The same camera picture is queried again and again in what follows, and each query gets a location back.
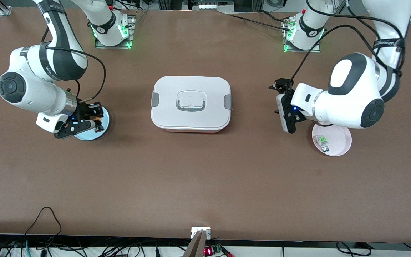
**brown table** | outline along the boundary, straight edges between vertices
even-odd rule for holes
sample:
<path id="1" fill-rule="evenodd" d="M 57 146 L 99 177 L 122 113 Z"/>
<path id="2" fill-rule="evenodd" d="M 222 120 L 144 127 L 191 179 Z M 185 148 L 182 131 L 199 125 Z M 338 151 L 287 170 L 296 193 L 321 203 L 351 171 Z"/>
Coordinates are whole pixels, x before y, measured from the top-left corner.
<path id="1" fill-rule="evenodd" d="M 244 16 L 277 25 L 263 14 Z M 304 55 L 283 52 L 280 31 L 214 11 L 150 11 L 133 49 L 104 50 L 93 49 L 79 9 L 68 17 L 83 49 L 106 64 L 97 100 L 113 127 L 98 141 L 56 140 L 37 127 L 36 114 L 0 98 L 0 233 L 23 233 L 48 205 L 62 234 L 187 238 L 191 226 L 210 226 L 222 239 L 411 242 L 411 26 L 398 95 L 377 125 L 352 130 L 346 155 L 327 157 L 309 143 L 311 122 L 289 135 L 273 113 L 268 86 L 290 77 Z M 343 22 L 374 39 L 356 21 L 331 18 L 328 27 Z M 13 49 L 39 43 L 44 24 L 35 8 L 0 18 L 0 75 Z M 325 88 L 337 60 L 368 53 L 349 29 L 321 47 L 295 82 Z M 167 75 L 226 79 L 230 124 L 217 134 L 156 127 L 151 93 Z M 81 96 L 93 95 L 101 79 L 89 59 Z M 58 84 L 75 91 L 73 81 Z M 44 213 L 31 232 L 56 231 Z"/>

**container lid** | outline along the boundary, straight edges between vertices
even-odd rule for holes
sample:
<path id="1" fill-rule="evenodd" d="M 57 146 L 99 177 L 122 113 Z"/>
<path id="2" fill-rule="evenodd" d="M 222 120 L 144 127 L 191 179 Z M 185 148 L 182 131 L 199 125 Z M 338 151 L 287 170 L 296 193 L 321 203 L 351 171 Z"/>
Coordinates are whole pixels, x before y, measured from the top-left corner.
<path id="1" fill-rule="evenodd" d="M 312 130 L 313 144 L 325 155 L 341 156 L 351 147 L 352 139 L 347 127 L 337 125 L 320 126 L 315 124 Z"/>
<path id="2" fill-rule="evenodd" d="M 166 76 L 155 83 L 151 106 L 163 129 L 221 130 L 230 121 L 230 85 L 218 77 Z"/>

